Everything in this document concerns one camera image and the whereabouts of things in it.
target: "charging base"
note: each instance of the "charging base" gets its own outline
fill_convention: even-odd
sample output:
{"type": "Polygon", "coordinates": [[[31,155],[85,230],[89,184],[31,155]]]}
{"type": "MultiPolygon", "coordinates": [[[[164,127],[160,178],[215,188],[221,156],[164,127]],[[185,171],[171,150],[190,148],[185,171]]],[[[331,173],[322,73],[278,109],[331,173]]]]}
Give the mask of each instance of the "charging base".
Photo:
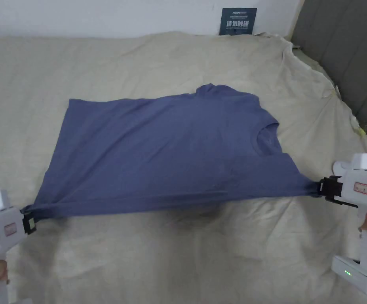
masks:
{"type": "Polygon", "coordinates": [[[336,255],[333,257],[331,269],[340,277],[367,294],[367,271],[353,259],[336,255]]]}

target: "bed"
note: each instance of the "bed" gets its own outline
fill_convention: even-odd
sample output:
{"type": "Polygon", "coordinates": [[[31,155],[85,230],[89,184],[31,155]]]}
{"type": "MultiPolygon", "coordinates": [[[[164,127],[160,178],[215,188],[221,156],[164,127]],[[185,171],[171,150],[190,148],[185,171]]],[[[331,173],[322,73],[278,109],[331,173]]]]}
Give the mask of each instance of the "bed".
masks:
{"type": "MultiPolygon", "coordinates": [[[[367,97],[357,111],[350,82],[307,43],[312,34],[303,22],[315,16],[309,31],[321,33],[315,20],[328,17],[319,12],[330,3],[306,0],[293,37],[314,68],[269,34],[0,38],[0,188],[15,206],[33,203],[70,98],[155,98],[207,83],[259,96],[299,170],[313,180],[331,175],[334,161],[367,152],[358,123],[367,125],[367,97]]],[[[38,304],[367,303],[331,271],[333,255],[358,256],[357,227],[356,209],[307,197],[41,221],[8,254],[10,297],[38,304]]]]}

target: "black clamp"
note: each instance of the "black clamp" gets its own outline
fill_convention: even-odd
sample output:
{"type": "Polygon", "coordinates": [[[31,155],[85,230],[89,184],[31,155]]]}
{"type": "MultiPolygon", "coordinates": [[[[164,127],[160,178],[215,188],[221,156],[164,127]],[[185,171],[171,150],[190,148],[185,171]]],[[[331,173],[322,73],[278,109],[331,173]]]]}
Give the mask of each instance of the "black clamp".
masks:
{"type": "Polygon", "coordinates": [[[326,201],[336,203],[339,205],[348,205],[358,208],[357,205],[346,203],[344,201],[338,201],[334,199],[335,196],[341,197],[342,183],[338,182],[341,176],[332,175],[329,178],[323,178],[319,183],[318,194],[325,197],[326,201]]]}
{"type": "Polygon", "coordinates": [[[37,231],[37,227],[35,225],[34,217],[32,213],[24,213],[25,217],[23,219],[23,226],[25,228],[25,233],[32,234],[33,232],[37,231]]]}

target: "white wall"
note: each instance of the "white wall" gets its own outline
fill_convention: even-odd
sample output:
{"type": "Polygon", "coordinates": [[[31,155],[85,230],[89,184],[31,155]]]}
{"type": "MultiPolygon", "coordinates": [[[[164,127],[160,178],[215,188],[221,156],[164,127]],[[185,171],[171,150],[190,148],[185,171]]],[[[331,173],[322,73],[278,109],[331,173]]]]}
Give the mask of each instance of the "white wall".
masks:
{"type": "Polygon", "coordinates": [[[223,7],[257,7],[254,33],[289,34],[301,0],[0,0],[0,36],[218,34],[223,7]]]}

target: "wrinkled fabric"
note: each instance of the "wrinkled fabric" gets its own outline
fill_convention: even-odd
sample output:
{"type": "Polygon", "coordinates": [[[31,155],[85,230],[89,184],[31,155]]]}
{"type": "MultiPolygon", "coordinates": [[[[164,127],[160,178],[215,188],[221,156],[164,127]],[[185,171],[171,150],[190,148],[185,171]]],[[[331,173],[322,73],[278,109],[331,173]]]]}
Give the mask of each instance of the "wrinkled fabric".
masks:
{"type": "MultiPolygon", "coordinates": [[[[259,97],[299,171],[367,153],[330,81],[279,37],[0,38],[0,188],[34,202],[70,98],[159,98],[226,84],[259,97]]],[[[311,197],[37,223],[8,252],[11,302],[367,304],[331,271],[359,258],[357,210],[311,197]]]]}
{"type": "Polygon", "coordinates": [[[36,220],[317,195],[282,153],[278,121],[226,85],[106,103],[71,99],[36,220]]]}

